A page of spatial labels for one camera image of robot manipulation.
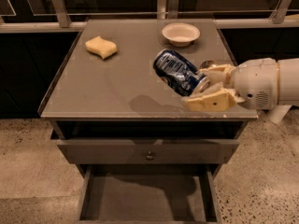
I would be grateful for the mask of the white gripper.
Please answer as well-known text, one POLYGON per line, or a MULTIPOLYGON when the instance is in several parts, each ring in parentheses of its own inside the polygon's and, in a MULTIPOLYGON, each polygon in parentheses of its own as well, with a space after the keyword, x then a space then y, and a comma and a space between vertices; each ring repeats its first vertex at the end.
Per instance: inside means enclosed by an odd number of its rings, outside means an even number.
POLYGON ((202 68, 200 72, 212 86, 181 98, 190 111, 222 112, 237 104, 251 110, 269 110, 277 104, 278 65, 274 59, 249 60, 237 68, 220 64, 202 68), (224 87, 229 83, 233 89, 224 87))

